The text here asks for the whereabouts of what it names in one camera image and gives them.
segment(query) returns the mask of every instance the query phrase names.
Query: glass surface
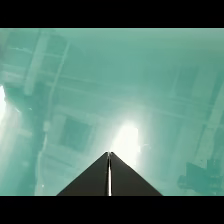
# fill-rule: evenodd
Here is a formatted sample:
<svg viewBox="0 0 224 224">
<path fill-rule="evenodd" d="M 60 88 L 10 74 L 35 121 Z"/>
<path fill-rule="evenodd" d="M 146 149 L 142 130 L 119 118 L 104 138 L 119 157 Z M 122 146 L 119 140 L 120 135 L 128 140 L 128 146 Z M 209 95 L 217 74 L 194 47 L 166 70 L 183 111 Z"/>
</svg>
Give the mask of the glass surface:
<svg viewBox="0 0 224 224">
<path fill-rule="evenodd" d="M 0 195 L 109 150 L 163 195 L 224 195 L 223 59 L 223 29 L 0 29 Z"/>
</svg>

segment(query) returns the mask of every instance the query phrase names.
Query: teal surface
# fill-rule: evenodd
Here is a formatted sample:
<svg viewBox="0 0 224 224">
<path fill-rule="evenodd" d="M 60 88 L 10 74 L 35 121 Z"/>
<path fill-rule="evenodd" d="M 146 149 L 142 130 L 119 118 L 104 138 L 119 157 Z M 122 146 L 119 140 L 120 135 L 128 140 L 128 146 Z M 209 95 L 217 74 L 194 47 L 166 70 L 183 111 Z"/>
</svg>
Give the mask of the teal surface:
<svg viewBox="0 0 224 224">
<path fill-rule="evenodd" d="M 105 151 L 223 195 L 223 59 L 223 29 L 0 29 L 0 195 L 56 195 Z"/>
</svg>

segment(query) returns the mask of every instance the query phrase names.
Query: reflective surface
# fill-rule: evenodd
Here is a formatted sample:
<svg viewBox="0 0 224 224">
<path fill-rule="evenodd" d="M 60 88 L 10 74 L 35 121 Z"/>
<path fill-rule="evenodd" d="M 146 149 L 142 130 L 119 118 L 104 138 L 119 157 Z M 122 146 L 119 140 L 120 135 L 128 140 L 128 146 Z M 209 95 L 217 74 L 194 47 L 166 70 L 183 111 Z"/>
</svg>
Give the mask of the reflective surface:
<svg viewBox="0 0 224 224">
<path fill-rule="evenodd" d="M 0 29 L 0 195 L 108 150 L 163 195 L 223 195 L 223 59 L 223 29 Z"/>
</svg>

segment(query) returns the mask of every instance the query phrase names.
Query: green glossy surface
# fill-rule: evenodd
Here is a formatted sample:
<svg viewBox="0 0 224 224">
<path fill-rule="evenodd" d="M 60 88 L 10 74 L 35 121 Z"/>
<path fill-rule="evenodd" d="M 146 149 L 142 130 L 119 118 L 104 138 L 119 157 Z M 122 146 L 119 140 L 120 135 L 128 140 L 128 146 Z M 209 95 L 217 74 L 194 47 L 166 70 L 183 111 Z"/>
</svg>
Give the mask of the green glossy surface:
<svg viewBox="0 0 224 224">
<path fill-rule="evenodd" d="M 223 37 L 0 29 L 0 195 L 56 195 L 108 150 L 164 195 L 211 195 L 177 182 L 189 162 L 224 171 Z"/>
</svg>

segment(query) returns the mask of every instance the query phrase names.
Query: black triangular object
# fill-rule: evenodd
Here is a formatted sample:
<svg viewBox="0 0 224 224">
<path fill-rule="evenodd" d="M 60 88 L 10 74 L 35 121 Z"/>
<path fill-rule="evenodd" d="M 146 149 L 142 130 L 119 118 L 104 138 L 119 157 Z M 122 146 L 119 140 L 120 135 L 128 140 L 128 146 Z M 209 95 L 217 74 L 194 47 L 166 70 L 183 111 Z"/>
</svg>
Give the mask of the black triangular object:
<svg viewBox="0 0 224 224">
<path fill-rule="evenodd" d="M 110 153 L 112 196 L 162 196 L 114 153 Z"/>
<path fill-rule="evenodd" d="M 104 153 L 58 196 L 104 196 L 107 195 L 108 153 Z"/>
</svg>

